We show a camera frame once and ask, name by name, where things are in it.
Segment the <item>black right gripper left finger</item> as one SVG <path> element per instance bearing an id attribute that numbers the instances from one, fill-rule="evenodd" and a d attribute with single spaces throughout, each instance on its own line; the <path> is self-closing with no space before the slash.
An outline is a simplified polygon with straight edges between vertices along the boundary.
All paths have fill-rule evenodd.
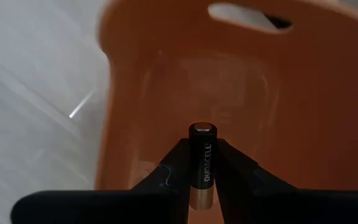
<path id="1" fill-rule="evenodd" d="M 180 139 L 129 190 L 45 190 L 19 199 L 12 224 L 187 224 L 190 148 Z"/>

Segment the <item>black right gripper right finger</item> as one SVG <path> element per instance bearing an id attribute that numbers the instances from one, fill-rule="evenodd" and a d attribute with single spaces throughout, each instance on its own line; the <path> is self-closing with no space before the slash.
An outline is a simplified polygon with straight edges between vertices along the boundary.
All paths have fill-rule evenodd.
<path id="1" fill-rule="evenodd" d="M 299 189 L 218 139 L 215 183 L 225 224 L 358 224 L 358 191 Z"/>

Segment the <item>orange plastic bin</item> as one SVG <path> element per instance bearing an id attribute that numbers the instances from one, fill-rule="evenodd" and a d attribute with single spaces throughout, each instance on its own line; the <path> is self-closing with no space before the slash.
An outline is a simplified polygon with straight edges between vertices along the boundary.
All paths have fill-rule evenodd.
<path id="1" fill-rule="evenodd" d="M 358 191 L 358 11 L 321 0 L 111 0 L 96 190 L 129 190 L 194 123 L 299 189 Z M 192 170 L 189 156 L 190 190 Z M 187 223 L 225 224 L 215 183 Z"/>

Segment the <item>black copper Duracell battery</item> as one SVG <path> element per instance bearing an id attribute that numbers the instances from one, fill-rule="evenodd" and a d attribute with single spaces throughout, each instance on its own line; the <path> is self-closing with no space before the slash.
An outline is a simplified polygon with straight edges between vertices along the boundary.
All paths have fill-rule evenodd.
<path id="1" fill-rule="evenodd" d="M 214 202 L 214 156 L 217 128 L 210 123 L 194 123 L 189 127 L 192 170 L 189 205 L 194 210 L 208 210 Z"/>

